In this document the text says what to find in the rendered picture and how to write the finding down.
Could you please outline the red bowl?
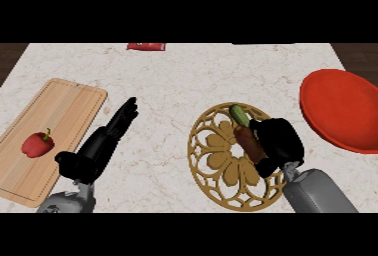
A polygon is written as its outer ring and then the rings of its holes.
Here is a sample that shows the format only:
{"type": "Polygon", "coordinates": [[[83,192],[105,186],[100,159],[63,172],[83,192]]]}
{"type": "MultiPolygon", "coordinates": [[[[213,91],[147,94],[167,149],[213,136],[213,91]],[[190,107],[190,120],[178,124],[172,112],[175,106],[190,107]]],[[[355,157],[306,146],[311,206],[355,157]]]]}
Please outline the red bowl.
{"type": "Polygon", "coordinates": [[[306,122],[339,148],[378,154],[378,88],[361,76],[339,69],[314,71],[300,86],[306,122]]]}

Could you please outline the red packet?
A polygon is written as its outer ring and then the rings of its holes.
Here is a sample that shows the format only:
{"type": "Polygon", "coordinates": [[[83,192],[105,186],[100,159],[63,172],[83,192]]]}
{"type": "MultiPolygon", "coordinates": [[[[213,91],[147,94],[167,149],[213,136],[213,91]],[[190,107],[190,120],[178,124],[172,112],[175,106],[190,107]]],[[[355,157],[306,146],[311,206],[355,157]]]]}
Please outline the red packet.
{"type": "Polygon", "coordinates": [[[166,43],[128,43],[128,50],[166,51],[166,43]]]}

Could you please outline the pale wooden cutting board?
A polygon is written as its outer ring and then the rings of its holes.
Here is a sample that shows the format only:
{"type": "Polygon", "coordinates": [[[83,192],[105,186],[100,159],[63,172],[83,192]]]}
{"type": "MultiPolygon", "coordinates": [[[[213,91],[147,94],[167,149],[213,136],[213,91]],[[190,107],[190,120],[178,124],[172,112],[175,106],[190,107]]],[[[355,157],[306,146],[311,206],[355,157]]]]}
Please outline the pale wooden cutting board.
{"type": "Polygon", "coordinates": [[[55,156],[73,152],[108,93],[51,79],[0,136],[0,197],[39,207],[60,179],[55,156]]]}

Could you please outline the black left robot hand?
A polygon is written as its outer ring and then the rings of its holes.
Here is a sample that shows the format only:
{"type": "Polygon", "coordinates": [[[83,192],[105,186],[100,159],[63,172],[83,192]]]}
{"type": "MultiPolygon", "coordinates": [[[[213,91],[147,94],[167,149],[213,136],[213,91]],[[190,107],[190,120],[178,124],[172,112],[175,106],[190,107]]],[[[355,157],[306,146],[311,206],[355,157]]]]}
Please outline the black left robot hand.
{"type": "Polygon", "coordinates": [[[136,98],[132,97],[120,107],[111,121],[91,135],[77,153],[63,151],[55,156],[60,174],[89,185],[101,177],[110,163],[119,142],[138,117],[136,98]]]}

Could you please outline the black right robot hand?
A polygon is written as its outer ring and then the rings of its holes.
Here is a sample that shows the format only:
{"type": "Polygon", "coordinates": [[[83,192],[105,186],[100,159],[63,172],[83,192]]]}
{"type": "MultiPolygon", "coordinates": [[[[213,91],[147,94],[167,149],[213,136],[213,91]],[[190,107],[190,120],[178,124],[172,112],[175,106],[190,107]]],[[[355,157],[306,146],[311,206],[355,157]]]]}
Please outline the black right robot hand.
{"type": "Polygon", "coordinates": [[[256,170],[268,178],[277,169],[284,169],[287,163],[299,166],[305,163],[305,146],[296,129],[284,118],[263,121],[250,120],[250,129],[258,134],[258,139],[266,157],[256,164],[256,170]]]}

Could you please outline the brown sweet potato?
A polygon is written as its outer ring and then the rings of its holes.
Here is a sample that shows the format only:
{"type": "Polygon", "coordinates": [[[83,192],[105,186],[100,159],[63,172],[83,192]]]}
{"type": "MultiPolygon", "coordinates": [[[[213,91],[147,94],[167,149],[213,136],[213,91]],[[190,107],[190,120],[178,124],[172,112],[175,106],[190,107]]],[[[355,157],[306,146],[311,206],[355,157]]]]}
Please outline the brown sweet potato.
{"type": "Polygon", "coordinates": [[[266,153],[252,129],[246,126],[237,126],[234,134],[238,144],[241,145],[253,163],[259,164],[260,161],[266,158],[266,153]]]}

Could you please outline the green cucumber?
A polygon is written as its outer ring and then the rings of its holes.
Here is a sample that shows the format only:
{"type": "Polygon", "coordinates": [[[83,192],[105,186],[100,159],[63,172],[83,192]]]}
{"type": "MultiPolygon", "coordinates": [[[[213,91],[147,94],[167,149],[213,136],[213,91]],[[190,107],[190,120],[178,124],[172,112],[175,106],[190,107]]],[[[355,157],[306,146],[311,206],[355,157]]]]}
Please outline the green cucumber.
{"type": "Polygon", "coordinates": [[[234,104],[229,107],[229,113],[231,113],[231,116],[232,116],[234,120],[237,121],[237,123],[241,126],[249,127],[250,126],[250,119],[249,119],[247,114],[244,112],[244,109],[241,108],[240,105],[234,104]]]}

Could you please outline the round gold openwork placemat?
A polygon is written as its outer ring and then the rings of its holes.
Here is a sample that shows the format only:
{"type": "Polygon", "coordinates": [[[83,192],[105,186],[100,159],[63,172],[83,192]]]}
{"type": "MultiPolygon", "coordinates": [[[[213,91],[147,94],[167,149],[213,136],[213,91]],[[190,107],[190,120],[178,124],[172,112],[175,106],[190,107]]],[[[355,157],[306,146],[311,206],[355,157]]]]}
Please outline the round gold openwork placemat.
{"type": "Polygon", "coordinates": [[[249,155],[232,152],[238,146],[232,105],[222,103],[200,115],[190,133],[188,161],[194,180],[213,202],[229,210],[255,212],[281,198],[286,178],[281,170],[262,178],[249,155]]]}

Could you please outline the red bell pepper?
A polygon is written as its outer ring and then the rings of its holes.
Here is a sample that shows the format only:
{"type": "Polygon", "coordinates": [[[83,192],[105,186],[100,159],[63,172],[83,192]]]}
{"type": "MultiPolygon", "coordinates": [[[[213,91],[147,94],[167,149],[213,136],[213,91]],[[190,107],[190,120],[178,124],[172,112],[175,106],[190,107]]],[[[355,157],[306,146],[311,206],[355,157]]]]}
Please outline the red bell pepper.
{"type": "Polygon", "coordinates": [[[51,137],[51,132],[35,133],[24,141],[21,151],[29,158],[43,156],[55,147],[55,142],[51,137]]]}

